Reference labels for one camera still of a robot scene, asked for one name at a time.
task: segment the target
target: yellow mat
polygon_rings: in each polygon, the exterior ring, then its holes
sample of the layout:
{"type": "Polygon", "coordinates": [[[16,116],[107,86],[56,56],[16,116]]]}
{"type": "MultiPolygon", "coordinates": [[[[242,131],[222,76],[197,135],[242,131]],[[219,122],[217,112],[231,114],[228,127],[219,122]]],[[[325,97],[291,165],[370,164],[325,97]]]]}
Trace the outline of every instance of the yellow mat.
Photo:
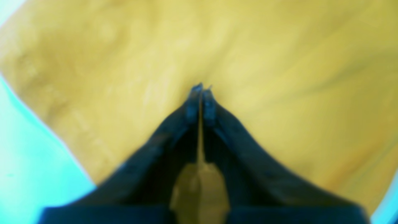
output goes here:
{"type": "Polygon", "coordinates": [[[0,70],[99,183],[186,98],[371,214],[398,167],[396,0],[28,0],[0,70]]]}

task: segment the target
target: yellow surface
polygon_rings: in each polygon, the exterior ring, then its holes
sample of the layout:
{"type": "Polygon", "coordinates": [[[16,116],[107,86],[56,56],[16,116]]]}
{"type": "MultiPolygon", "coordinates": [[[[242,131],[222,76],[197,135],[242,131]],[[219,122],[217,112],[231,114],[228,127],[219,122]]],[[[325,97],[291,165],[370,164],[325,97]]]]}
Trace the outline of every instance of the yellow surface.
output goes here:
{"type": "Polygon", "coordinates": [[[0,70],[97,183],[189,89],[371,214],[398,167],[396,0],[28,0],[0,70]]]}

